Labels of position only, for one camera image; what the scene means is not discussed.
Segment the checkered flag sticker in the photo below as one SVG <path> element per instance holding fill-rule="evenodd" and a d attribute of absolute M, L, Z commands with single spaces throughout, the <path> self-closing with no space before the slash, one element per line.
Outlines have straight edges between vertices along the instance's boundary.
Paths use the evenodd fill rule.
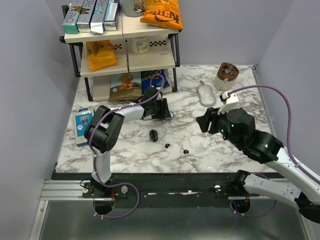
<path fill-rule="evenodd" d="M 163 41 L 151 41 L 150 42 L 150 47 L 156 47 L 156 46 L 162 46 L 162 45 L 167 45 L 166 40 L 163 40 Z"/>
<path fill-rule="evenodd" d="M 117 50 L 117 49 L 122 49 L 122 44 L 115 44 L 114 50 Z"/>

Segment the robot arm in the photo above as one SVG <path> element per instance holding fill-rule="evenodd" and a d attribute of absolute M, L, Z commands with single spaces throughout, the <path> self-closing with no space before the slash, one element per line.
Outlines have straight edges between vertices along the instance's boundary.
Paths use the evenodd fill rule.
<path fill-rule="evenodd" d="M 149 86 L 140 99 L 140 103 L 154 96 L 157 92 L 158 90 L 156 88 Z M 99 106 L 95 111 L 91 122 L 84 132 L 84 137 L 88 141 L 99 121 L 110 111 L 110 108 L 103 105 Z M 167 99 L 161 96 L 161 99 L 157 100 L 156 97 L 154 100 L 142 105 L 135 105 L 112 112 L 102 122 L 103 124 L 108 124 L 107 128 L 101 125 L 98 127 L 93 136 L 92 146 L 98 150 L 96 154 L 96 168 L 99 170 L 99 177 L 103 183 L 106 183 L 112 176 L 110 170 L 110 151 L 116 145 L 122 125 L 130 121 L 148 117 L 151 119 L 171 119 L 173 113 L 169 111 Z M 92 178 L 99 182 L 95 172 L 92 173 Z"/>
<path fill-rule="evenodd" d="M 252 115 L 243 108 L 233 109 L 238 103 L 234 93 L 228 99 L 224 95 L 220 98 L 225 103 L 223 107 L 208 108 L 204 116 L 196 118 L 201 131 L 221 133 L 224 140 L 230 141 L 250 159 L 274 169 L 293 184 L 273 182 L 244 171 L 239 171 L 234 182 L 247 193 L 270 197 L 299 208 L 304 217 L 320 223 L 320 185 L 292 162 L 281 141 L 256 129 Z M 299 162 L 299 165 L 320 179 L 303 163 Z"/>

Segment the yellow snack bag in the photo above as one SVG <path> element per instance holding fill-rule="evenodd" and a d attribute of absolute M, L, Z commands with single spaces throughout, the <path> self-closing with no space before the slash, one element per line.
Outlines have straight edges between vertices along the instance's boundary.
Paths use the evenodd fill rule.
<path fill-rule="evenodd" d="M 87 41 L 86 55 L 91 71 L 117 65 L 118 61 L 114 49 L 115 46 L 110 43 L 110 40 Z"/>
<path fill-rule="evenodd" d="M 146 0 L 144 17 L 140 22 L 166 29 L 184 29 L 178 0 Z"/>

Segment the marble surface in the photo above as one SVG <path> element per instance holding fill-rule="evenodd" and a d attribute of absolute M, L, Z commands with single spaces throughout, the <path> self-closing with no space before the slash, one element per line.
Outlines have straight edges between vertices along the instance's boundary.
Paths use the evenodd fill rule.
<path fill-rule="evenodd" d="M 256 84 L 250 66 L 238 66 L 240 74 L 232 89 Z M 213 87 L 218 65 L 188 65 L 176 69 L 178 92 L 168 93 L 169 109 L 175 118 L 169 120 L 137 120 L 122 126 L 117 144 L 111 152 L 111 170 L 114 173 L 225 173 L 246 170 L 250 172 L 273 172 L 255 161 L 248 159 L 221 134 L 201 133 L 196 117 L 206 112 L 200 105 L 196 87 L 202 80 L 212 86 L 216 97 L 221 91 Z M 257 89 L 238 93 L 239 107 L 254 115 L 256 128 L 270 132 L 268 119 Z M 109 102 L 89 102 L 83 80 L 72 107 L 72 112 L 83 108 L 122 106 Z M 217 99 L 215 108 L 222 106 Z M 158 132 L 158 141 L 149 140 L 149 131 Z M 57 173 L 91 173 L 92 153 L 89 146 L 75 144 L 73 121 L 70 118 L 58 158 Z"/>

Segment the brown lid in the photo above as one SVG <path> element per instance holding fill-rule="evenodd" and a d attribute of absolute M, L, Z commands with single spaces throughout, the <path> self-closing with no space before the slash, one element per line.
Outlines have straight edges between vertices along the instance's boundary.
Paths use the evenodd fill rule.
<path fill-rule="evenodd" d="M 236 79 L 238 75 L 239 75 L 238 68 L 235 65 L 227 62 L 224 62 L 221 64 L 217 73 L 217 76 L 219 79 L 221 80 L 228 79 L 228 82 Z"/>

